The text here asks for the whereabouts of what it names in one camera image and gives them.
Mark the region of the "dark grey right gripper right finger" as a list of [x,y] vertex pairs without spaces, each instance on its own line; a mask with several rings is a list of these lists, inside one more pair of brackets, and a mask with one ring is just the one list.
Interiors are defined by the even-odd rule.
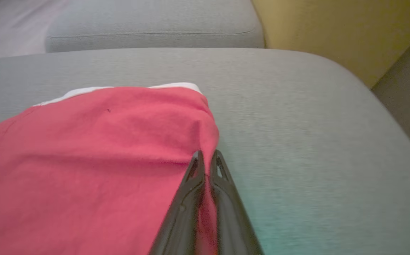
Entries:
[[216,206],[218,255],[264,255],[229,168],[219,150],[210,165]]

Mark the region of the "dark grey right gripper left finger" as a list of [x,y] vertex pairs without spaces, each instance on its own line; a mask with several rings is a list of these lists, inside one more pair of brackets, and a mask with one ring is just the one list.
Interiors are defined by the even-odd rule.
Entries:
[[195,255],[198,210],[204,186],[204,158],[201,151],[196,151],[154,239],[149,255]]

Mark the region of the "red cloth garment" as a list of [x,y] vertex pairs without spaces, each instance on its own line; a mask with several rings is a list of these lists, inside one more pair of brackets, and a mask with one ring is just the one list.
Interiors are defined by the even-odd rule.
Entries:
[[148,255],[218,128],[195,84],[91,87],[0,123],[0,255]]

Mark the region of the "large grey fabric sofa cushion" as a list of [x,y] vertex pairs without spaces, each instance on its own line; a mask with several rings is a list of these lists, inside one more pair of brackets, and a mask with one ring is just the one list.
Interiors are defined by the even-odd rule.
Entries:
[[243,48],[0,58],[0,121],[92,86],[197,84],[266,255],[410,255],[410,139],[337,63]]

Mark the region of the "small grey fabric sofa cushion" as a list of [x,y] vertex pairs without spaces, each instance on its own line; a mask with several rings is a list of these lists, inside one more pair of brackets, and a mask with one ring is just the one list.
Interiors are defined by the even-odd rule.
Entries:
[[72,0],[48,53],[120,48],[264,48],[251,0]]

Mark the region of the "yellow sofa backrest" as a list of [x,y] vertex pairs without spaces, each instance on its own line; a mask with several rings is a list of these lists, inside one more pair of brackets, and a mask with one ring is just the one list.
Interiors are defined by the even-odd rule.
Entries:
[[410,47],[410,0],[252,0],[267,48],[328,58],[372,88]]

